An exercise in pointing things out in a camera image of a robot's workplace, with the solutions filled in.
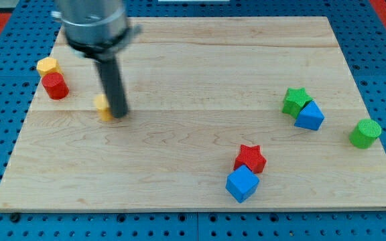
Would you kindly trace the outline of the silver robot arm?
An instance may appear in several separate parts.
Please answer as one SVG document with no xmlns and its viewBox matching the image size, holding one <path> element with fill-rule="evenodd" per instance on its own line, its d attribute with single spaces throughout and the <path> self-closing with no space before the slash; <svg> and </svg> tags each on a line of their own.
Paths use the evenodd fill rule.
<svg viewBox="0 0 386 241">
<path fill-rule="evenodd" d="M 95 62 L 111 114 L 129 112 L 117 53 L 141 33 L 131 25 L 122 0 L 55 0 L 52 17 L 61 22 L 68 45 L 83 58 Z"/>
</svg>

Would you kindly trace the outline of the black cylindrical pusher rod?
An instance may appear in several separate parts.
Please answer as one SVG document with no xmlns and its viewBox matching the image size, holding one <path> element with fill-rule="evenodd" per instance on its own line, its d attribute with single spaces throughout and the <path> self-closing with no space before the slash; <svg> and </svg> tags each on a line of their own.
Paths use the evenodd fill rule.
<svg viewBox="0 0 386 241">
<path fill-rule="evenodd" d="M 117 59 L 111 58 L 109 60 L 96 61 L 95 66 L 99 73 L 111 114 L 115 118 L 126 116 L 129 112 L 129 107 Z"/>
</svg>

